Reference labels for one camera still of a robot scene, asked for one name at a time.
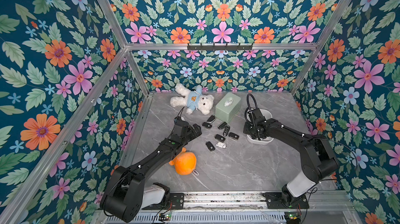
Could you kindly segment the black VW key front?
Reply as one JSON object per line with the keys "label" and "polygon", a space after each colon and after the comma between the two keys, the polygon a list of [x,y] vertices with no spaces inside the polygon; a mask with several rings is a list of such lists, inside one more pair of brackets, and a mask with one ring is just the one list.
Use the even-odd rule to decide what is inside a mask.
{"label": "black VW key front", "polygon": [[206,142],[206,146],[207,146],[208,150],[211,152],[213,152],[215,150],[214,145],[210,141]]}

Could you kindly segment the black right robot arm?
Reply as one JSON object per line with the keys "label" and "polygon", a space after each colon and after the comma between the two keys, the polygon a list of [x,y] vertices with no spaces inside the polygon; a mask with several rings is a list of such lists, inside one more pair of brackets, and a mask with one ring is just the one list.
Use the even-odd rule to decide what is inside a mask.
{"label": "black right robot arm", "polygon": [[245,110],[243,132],[258,141],[273,138],[294,148],[300,154],[301,172],[282,187],[281,204],[289,207],[299,201],[313,186],[339,168],[336,154],[322,135],[306,134],[283,125],[276,119],[266,119],[259,108]]}

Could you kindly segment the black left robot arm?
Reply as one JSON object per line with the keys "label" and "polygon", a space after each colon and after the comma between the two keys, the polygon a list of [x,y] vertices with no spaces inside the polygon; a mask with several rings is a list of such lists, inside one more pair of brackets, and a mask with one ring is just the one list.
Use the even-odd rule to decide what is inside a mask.
{"label": "black left robot arm", "polygon": [[146,181],[201,135],[200,125],[191,125],[181,117],[176,117],[170,135],[160,142],[155,151],[134,165],[119,166],[114,170],[101,199],[100,209],[128,223],[142,208],[161,203],[167,198],[169,188],[157,185],[154,193],[145,193]]}

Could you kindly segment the black silver flip key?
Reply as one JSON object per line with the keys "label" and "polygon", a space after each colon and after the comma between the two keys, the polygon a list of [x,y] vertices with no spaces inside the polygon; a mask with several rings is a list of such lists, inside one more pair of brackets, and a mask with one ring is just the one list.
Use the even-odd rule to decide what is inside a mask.
{"label": "black silver flip key", "polygon": [[215,115],[211,115],[211,116],[206,120],[206,122],[209,123],[209,124],[212,124],[215,120],[216,120]]}

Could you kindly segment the black chrome button key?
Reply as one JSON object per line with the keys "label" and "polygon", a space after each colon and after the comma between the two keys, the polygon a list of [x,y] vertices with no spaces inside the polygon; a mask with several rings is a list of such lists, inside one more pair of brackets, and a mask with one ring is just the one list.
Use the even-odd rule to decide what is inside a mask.
{"label": "black chrome button key", "polygon": [[218,126],[218,129],[219,129],[219,130],[222,130],[222,129],[224,129],[227,125],[228,125],[228,124],[227,124],[226,122],[223,122],[223,123],[221,123],[221,124]]}

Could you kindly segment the white key fob with tag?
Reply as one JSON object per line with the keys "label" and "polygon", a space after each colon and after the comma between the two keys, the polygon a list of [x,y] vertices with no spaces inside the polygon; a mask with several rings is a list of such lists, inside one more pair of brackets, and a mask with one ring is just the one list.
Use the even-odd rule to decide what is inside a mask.
{"label": "white key fob with tag", "polygon": [[218,142],[218,143],[216,144],[216,146],[219,147],[219,148],[222,148],[222,149],[226,149],[226,148],[227,148],[226,144],[224,144],[224,143],[222,143],[222,142]]}

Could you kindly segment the black slim Porsche key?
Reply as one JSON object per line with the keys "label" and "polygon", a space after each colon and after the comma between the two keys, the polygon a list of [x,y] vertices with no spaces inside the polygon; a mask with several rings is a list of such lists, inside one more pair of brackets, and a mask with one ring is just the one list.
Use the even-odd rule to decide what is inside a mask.
{"label": "black slim Porsche key", "polygon": [[227,137],[230,132],[230,126],[225,126],[224,131],[223,131],[223,136]]}

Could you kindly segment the green tissue box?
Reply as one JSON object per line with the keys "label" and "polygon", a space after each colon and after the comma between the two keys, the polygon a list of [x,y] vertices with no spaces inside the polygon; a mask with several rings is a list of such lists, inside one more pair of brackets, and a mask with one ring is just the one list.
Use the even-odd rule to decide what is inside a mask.
{"label": "green tissue box", "polygon": [[227,93],[216,105],[217,119],[229,123],[241,108],[241,98],[233,93]]}

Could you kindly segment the white teddy bear blue shirt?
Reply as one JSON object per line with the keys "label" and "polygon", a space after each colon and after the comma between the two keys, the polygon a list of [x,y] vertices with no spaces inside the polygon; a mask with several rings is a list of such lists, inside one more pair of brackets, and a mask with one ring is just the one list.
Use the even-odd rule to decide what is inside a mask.
{"label": "white teddy bear blue shirt", "polygon": [[203,115],[208,115],[211,112],[215,98],[211,94],[203,94],[201,85],[198,85],[195,90],[190,90],[183,84],[178,83],[175,91],[180,96],[174,96],[170,99],[172,107],[184,106],[188,115],[196,110],[200,111]]}

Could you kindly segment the orange plush toy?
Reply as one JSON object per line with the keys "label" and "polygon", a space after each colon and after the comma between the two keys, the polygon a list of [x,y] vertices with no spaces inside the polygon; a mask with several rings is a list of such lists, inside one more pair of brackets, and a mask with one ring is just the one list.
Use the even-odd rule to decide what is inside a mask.
{"label": "orange plush toy", "polygon": [[193,152],[188,152],[186,148],[169,162],[175,168],[178,175],[185,176],[195,171],[197,164],[196,156]]}

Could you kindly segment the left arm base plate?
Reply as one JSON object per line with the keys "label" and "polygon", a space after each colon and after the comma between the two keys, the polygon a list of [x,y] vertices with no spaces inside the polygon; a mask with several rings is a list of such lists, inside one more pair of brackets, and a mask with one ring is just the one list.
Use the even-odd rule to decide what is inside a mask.
{"label": "left arm base plate", "polygon": [[184,207],[185,194],[184,193],[170,193],[170,195],[161,203],[153,204],[143,208],[143,210],[181,210]]}

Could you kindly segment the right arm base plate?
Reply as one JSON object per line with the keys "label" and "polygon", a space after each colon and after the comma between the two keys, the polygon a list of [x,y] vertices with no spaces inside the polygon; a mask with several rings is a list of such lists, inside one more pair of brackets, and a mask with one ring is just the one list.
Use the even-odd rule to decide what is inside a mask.
{"label": "right arm base plate", "polygon": [[265,192],[262,196],[266,199],[269,209],[309,209],[309,203],[305,195],[293,198],[288,193]]}

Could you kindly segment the black hook rail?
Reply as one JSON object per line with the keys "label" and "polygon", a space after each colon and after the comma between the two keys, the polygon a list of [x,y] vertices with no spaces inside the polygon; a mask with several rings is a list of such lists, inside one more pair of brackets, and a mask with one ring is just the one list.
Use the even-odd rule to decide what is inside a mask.
{"label": "black hook rail", "polygon": [[236,52],[236,51],[250,51],[253,49],[252,44],[188,44],[186,46],[186,49],[188,51],[231,51],[231,52]]}

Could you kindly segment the aluminium front rail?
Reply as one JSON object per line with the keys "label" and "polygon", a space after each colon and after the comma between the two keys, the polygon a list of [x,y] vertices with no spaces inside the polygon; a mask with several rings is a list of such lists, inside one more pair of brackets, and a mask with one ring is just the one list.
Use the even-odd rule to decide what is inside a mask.
{"label": "aluminium front rail", "polygon": [[285,211],[305,215],[312,211],[353,211],[355,207],[345,191],[313,189],[305,194],[309,209],[269,209],[266,199],[262,196],[265,191],[194,191],[185,194],[184,207],[181,210],[143,210],[146,212],[239,212],[239,211]]}

